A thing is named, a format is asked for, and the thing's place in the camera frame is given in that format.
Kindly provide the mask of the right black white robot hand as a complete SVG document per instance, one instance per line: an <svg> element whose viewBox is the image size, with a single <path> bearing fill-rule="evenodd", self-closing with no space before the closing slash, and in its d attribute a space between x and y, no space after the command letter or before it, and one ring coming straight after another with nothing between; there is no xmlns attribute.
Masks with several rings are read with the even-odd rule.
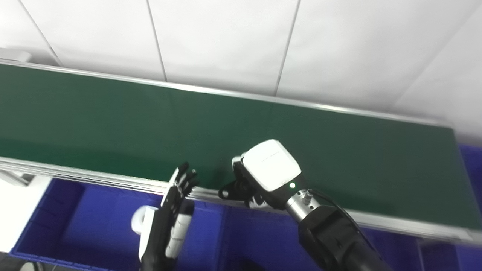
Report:
<svg viewBox="0 0 482 271"><path fill-rule="evenodd" d="M309 185L289 151L275 139L253 146L231 160L236 180L247 185L241 199L251 209L285 210L288 200Z"/></svg>

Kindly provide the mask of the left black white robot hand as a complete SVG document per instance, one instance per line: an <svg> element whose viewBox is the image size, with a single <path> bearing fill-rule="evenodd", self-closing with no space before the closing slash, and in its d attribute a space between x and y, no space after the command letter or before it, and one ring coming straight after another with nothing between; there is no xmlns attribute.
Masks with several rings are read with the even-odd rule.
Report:
<svg viewBox="0 0 482 271"><path fill-rule="evenodd" d="M174 271L191 224L195 203L187 199L199 182L189 163L170 177L159 207L148 208L143 221L139 259L141 271Z"/></svg>

